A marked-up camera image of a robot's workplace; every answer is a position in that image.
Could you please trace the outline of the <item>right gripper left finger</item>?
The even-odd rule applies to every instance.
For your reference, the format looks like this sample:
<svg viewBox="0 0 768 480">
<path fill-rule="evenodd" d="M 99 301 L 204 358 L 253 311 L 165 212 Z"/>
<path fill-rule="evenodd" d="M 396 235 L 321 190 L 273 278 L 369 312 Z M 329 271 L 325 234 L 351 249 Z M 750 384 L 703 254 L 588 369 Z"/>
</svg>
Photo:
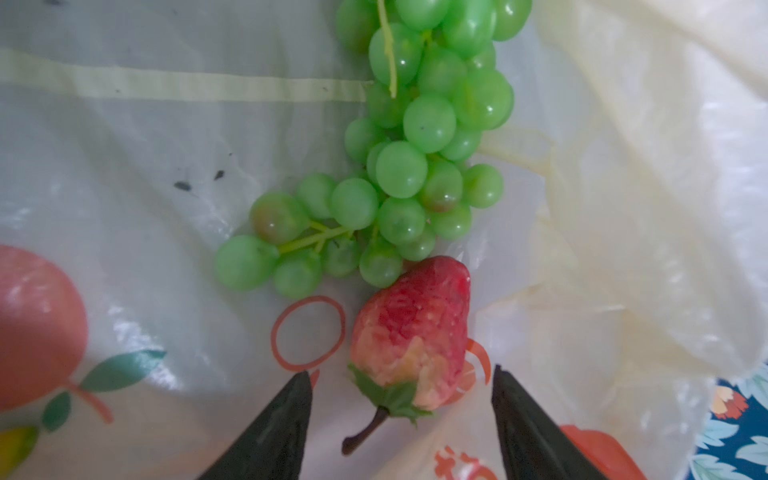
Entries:
<svg viewBox="0 0 768 480">
<path fill-rule="evenodd" d="M 200 480 L 297 480 L 305 452 L 313 390 L 295 374 Z"/>
</svg>

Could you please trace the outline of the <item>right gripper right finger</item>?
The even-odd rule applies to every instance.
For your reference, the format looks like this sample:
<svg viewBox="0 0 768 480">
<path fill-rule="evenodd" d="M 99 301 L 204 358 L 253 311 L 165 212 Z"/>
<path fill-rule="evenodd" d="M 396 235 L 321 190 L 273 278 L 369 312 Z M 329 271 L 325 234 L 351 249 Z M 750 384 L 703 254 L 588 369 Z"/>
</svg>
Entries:
<svg viewBox="0 0 768 480">
<path fill-rule="evenodd" d="M 491 404 L 509 479 L 605 480 L 519 381 L 497 365 Z"/>
</svg>

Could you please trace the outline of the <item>red fake strawberry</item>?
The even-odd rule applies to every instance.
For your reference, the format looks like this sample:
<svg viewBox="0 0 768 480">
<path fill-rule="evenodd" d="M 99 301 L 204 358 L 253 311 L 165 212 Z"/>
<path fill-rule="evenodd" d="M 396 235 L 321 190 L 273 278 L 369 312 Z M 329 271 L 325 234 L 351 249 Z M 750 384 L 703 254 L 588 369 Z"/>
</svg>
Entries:
<svg viewBox="0 0 768 480">
<path fill-rule="evenodd" d="M 448 256 L 427 258 L 375 293 L 358 313 L 348 369 L 376 408 L 345 438 L 352 454 L 384 421 L 428 417 L 456 392 L 465 361 L 471 276 Z"/>
</svg>

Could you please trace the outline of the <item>yellow plastic fruit-print bag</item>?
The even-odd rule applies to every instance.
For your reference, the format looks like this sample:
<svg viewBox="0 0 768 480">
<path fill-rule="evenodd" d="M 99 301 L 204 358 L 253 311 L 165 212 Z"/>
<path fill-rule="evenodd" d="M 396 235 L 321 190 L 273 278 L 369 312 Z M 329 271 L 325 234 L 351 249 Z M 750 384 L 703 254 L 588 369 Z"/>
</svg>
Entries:
<svg viewBox="0 0 768 480">
<path fill-rule="evenodd" d="M 736 476 L 695 449 L 717 381 L 767 357 L 766 3 L 534 3 L 475 156 L 504 195 L 438 246 L 472 275 L 473 371 L 346 457 L 370 286 L 295 307 L 214 255 L 261 194 L 361 171 L 349 46 L 377 26 L 372 1 L 2 3 L 1 424 L 41 431 L 17 478 L 196 478 L 309 370 L 303 478 L 500 479 L 484 364 L 649 479 Z"/>
</svg>

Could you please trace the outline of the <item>green fake grapes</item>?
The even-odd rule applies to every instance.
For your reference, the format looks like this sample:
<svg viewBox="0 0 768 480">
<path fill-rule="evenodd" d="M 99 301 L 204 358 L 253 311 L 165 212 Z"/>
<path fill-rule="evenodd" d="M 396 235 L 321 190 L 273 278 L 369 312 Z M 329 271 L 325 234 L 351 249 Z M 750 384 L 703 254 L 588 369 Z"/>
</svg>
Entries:
<svg viewBox="0 0 768 480">
<path fill-rule="evenodd" d="M 473 211 L 503 192 L 496 168 L 469 160 L 484 133 L 512 113 L 514 91 L 496 48 L 531 12 L 529 1 L 340 3 L 338 40 L 368 58 L 374 77 L 366 114 L 344 134 L 360 171 L 342 180 L 315 173 L 294 192 L 259 196 L 251 232 L 216 253 L 219 282 L 237 291 L 271 283 L 301 300 L 324 277 L 356 273 L 384 289 L 438 239 L 463 237 Z"/>
</svg>

